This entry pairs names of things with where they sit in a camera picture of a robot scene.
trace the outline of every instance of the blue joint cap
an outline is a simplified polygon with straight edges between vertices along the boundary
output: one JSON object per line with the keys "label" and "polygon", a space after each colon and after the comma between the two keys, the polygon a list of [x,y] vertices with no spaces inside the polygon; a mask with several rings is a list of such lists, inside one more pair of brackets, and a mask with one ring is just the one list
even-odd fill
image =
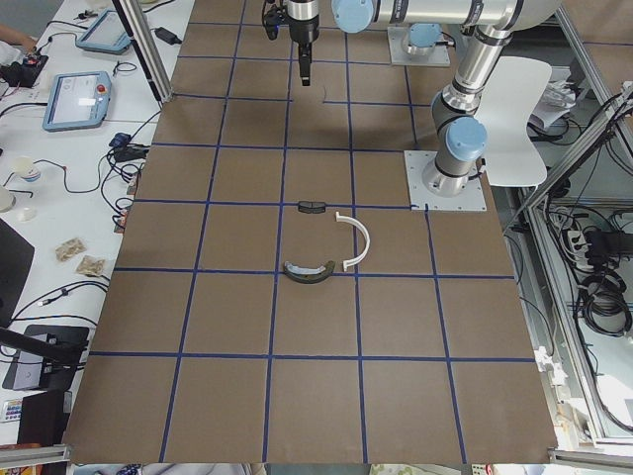
{"label": "blue joint cap", "polygon": [[460,117],[446,132],[448,151],[460,161],[473,161],[482,156],[487,141],[486,128],[474,117]]}
{"label": "blue joint cap", "polygon": [[345,33],[359,33],[374,18],[372,0],[332,0],[332,13],[338,28]]}
{"label": "blue joint cap", "polygon": [[409,42],[418,48],[430,48],[434,46],[442,35],[442,29],[438,23],[415,23],[409,30]]}

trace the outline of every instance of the blue tablet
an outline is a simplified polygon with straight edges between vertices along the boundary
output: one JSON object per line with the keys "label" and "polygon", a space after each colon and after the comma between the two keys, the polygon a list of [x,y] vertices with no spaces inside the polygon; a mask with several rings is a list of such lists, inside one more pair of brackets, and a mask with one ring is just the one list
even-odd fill
{"label": "blue tablet", "polygon": [[115,10],[104,10],[79,39],[78,48],[88,51],[122,54],[130,47],[130,37]]}
{"label": "blue tablet", "polygon": [[45,131],[99,127],[106,118],[112,84],[105,71],[58,74],[44,115]]}

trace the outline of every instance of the mounting plate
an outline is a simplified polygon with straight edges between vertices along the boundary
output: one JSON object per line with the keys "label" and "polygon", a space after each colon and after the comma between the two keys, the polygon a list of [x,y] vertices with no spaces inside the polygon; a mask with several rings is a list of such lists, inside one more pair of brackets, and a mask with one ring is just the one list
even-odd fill
{"label": "mounting plate", "polygon": [[388,27],[389,52],[392,55],[392,64],[403,66],[429,66],[448,67],[451,59],[448,56],[448,47],[437,46],[427,56],[413,56],[403,49],[403,38],[407,34],[408,27]]}
{"label": "mounting plate", "polygon": [[[482,191],[479,178],[467,183],[466,188],[453,198],[444,198],[431,192],[422,183],[422,171],[426,163],[435,158],[436,151],[407,150],[405,151],[405,166],[407,168],[408,197],[413,211],[424,211],[428,206],[430,211],[470,211],[484,212],[486,199]],[[472,173],[477,173],[473,166]]]}

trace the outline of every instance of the black monitor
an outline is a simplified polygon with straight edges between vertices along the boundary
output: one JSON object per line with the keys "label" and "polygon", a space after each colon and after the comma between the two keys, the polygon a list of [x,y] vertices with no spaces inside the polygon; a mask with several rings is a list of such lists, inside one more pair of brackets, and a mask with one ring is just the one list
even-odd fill
{"label": "black monitor", "polygon": [[35,248],[0,220],[0,327],[6,329],[27,283]]}

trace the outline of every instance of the white plastic arc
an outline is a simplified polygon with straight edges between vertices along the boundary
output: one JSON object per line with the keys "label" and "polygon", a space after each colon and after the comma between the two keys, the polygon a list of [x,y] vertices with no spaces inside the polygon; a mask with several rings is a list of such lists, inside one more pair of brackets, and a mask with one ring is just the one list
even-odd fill
{"label": "white plastic arc", "polygon": [[350,218],[349,216],[341,216],[338,212],[336,212],[336,221],[338,223],[342,222],[352,225],[354,228],[360,231],[365,238],[365,248],[363,249],[363,251],[352,259],[343,260],[343,272],[347,272],[347,269],[349,267],[360,263],[360,261],[365,258],[367,252],[369,251],[371,240],[369,238],[369,232],[367,231],[367,228],[365,228],[365,225],[363,225],[360,221],[355,220],[354,218]]}

